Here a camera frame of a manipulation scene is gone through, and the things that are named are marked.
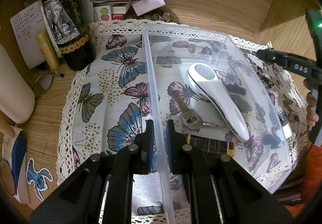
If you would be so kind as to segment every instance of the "wine bottle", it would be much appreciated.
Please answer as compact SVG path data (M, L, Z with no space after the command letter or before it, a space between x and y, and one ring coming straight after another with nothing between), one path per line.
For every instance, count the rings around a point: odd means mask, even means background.
M41 0L51 33L74 71L82 70L95 58L80 0Z

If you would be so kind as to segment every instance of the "key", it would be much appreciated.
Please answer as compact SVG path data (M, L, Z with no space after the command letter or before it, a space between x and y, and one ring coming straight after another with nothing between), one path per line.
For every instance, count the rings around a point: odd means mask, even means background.
M207 121L203 121L202 122L202 126L209 126L209 127L213 127L213 128L225 128L225 126L219 126L218 124L216 123L213 123L213 122L207 122Z
M181 110L180 117L185 126L189 129L200 131L200 127L202 126L202 118L197 115L197 113L193 109L189 109L187 105L182 101L177 91L171 91L172 96L175 101L179 105Z

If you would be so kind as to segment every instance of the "wine bottle label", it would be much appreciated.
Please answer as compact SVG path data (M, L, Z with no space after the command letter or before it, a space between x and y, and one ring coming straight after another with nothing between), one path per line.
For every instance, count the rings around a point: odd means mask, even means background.
M88 41L80 0L48 0L42 6L61 53L75 51Z
M200 149L205 154L220 156L222 154L228 154L230 149L230 142L227 141L214 140L192 134L186 134L186 138L188 144Z

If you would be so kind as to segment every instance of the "screw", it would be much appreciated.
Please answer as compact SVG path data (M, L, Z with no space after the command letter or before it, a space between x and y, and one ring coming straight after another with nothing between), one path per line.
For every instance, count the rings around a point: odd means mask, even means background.
M229 155L227 155L227 154L223 154L223 155L221 155L220 156L220 159L222 160L222 161L224 161L224 162L228 162L228 161L230 161L230 156Z
M139 146L137 146L136 144L131 144L128 146L128 149L130 151L136 151L139 148Z
M95 153L91 156L91 161L98 161L100 159L100 155Z
M182 149L184 151L191 151L192 150L192 146L189 145L189 144L185 144L185 145L182 146Z

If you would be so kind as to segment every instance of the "handwritten note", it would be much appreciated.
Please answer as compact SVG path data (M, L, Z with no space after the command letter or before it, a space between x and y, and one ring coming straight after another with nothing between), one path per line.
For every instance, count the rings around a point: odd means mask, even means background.
M45 61L35 35L45 31L46 26L38 2L33 3L10 19L19 49L29 69Z

